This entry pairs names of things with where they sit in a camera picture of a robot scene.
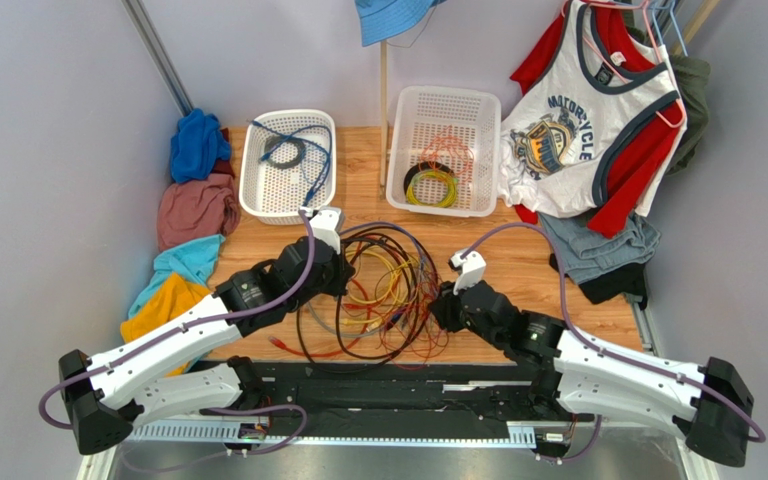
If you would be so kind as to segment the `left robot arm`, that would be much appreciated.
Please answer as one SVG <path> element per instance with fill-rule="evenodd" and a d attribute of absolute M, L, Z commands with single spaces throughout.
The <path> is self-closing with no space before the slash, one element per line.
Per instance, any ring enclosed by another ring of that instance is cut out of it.
<path fill-rule="evenodd" d="M 276 325 L 319 295 L 345 293 L 353 268 L 342 251 L 336 207 L 299 211 L 306 233 L 275 259 L 232 275 L 182 314 L 103 353 L 73 350 L 60 382 L 38 402 L 44 422 L 72 432 L 82 455 L 103 452 L 136 429 L 181 414 L 265 417 L 261 378 L 248 357 L 174 375 L 184 362 Z"/>

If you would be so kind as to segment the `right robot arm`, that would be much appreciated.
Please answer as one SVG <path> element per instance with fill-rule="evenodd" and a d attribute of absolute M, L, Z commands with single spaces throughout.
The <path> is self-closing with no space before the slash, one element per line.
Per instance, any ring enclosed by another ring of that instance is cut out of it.
<path fill-rule="evenodd" d="M 429 310 L 451 333 L 468 330 L 531 375 L 530 395 L 571 415 L 638 423 L 682 440 L 698 455 L 740 468 L 760 440 L 754 397 L 736 367 L 703 365 L 619 347 L 564 321 L 520 310 L 486 282 L 457 291 L 441 286 Z"/>

